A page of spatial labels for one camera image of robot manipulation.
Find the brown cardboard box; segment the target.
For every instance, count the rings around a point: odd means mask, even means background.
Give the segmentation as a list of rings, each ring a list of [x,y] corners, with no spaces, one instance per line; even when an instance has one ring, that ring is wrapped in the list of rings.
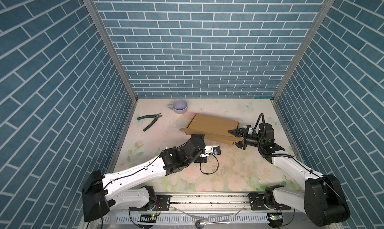
[[[244,137],[234,136],[228,131],[238,129],[239,124],[235,120],[197,113],[180,131],[187,135],[205,135],[205,139],[234,145],[235,142],[242,141]]]

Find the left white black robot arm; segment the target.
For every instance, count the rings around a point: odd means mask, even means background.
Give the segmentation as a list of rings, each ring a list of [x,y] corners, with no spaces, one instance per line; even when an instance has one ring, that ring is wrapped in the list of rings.
[[[84,221],[95,221],[118,209],[149,209],[157,202],[153,187],[134,190],[135,186],[178,173],[201,158],[213,155],[215,148],[207,146],[202,135],[192,135],[185,144],[166,148],[153,159],[132,168],[109,174],[94,171],[82,189]]]

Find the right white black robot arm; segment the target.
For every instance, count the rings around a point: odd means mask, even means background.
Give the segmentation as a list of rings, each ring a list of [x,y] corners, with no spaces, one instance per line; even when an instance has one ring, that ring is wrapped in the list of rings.
[[[238,148],[256,147],[263,158],[284,170],[303,188],[302,192],[297,192],[282,185],[267,187],[264,193],[267,208],[275,210],[286,205],[305,213],[318,227],[341,223],[350,218],[351,212],[338,178],[313,170],[275,143],[271,124],[246,126],[230,130],[229,133],[240,138],[235,143]]]

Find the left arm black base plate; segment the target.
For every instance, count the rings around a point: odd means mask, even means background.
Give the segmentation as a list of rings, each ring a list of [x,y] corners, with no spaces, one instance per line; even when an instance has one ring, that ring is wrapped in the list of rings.
[[[155,212],[155,211],[169,211],[171,203],[171,195],[157,195],[157,201],[150,201],[147,205],[136,208],[130,207],[130,211],[133,212]]]

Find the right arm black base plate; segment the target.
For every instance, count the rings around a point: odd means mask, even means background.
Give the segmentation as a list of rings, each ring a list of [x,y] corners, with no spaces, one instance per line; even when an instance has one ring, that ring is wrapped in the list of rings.
[[[251,192],[248,194],[248,198],[250,200],[250,206],[252,211],[262,211],[262,210],[282,210],[289,211],[291,207],[283,204],[279,204],[270,195],[259,194],[255,192]]]

